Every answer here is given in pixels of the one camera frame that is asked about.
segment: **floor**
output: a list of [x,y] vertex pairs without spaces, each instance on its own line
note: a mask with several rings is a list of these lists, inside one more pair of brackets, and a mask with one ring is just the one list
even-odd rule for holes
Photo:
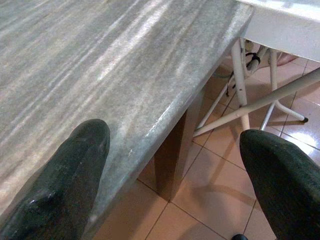
[[[288,83],[320,67],[303,58],[278,68],[279,85]],[[217,73],[230,72],[219,68]],[[266,94],[269,68],[259,69],[246,81],[248,101]],[[205,86],[203,116],[217,97],[226,79],[212,77]],[[208,123],[238,108],[234,89],[224,96]],[[301,124],[275,110],[266,131],[295,143],[320,165],[320,83],[280,100],[305,115]],[[259,128],[267,108],[250,114],[250,124]],[[122,201],[112,210],[95,240],[230,240],[244,233],[249,240],[275,240],[260,206],[237,147],[241,124],[234,120],[193,139],[185,177],[171,202],[155,189],[154,165],[150,163]]]

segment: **gray marble surface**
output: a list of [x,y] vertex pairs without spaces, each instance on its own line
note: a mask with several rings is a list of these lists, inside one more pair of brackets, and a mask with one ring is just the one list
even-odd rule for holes
[[110,152],[89,239],[252,14],[233,0],[0,3],[0,214],[81,122]]

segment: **rubber foot cap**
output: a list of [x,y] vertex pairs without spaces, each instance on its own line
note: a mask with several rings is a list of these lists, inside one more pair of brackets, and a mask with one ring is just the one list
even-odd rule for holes
[[309,121],[309,118],[307,118],[307,117],[304,117],[304,119],[302,120],[302,122],[305,124],[305,123],[307,123]]
[[237,234],[237,235],[233,236],[233,238],[231,240],[248,240],[248,238],[246,238],[242,234]]

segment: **black shoe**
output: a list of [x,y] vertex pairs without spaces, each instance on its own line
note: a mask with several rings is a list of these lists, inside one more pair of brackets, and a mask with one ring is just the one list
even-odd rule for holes
[[248,238],[246,238],[242,234],[237,234],[237,235],[233,236],[233,238],[231,240],[248,240]]

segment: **wooden table leg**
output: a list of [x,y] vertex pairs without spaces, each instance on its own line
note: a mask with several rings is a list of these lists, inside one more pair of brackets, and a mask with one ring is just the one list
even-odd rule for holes
[[175,196],[183,179],[203,96],[201,91],[154,155],[157,192],[167,201]]

